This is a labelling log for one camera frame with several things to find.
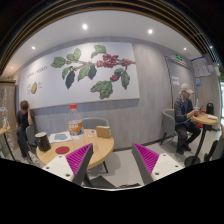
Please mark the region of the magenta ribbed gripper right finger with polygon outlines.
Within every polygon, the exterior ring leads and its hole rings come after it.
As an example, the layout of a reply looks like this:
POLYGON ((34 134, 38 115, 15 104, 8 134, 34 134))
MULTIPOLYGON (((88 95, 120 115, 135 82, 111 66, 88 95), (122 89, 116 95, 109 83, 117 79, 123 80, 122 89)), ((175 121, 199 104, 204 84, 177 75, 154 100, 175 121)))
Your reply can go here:
POLYGON ((167 153, 158 154, 137 143, 132 144, 132 154, 145 185, 183 169, 167 153))

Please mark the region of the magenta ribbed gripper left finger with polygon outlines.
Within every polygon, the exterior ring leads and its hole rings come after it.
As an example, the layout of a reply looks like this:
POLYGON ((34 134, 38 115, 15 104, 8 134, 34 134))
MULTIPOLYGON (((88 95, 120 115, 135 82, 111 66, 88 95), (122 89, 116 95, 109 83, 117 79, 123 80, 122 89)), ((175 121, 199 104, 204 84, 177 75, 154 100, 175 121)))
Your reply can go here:
POLYGON ((65 180, 81 185, 93 155, 93 144, 87 144, 67 156, 58 155, 43 170, 48 171, 65 180))

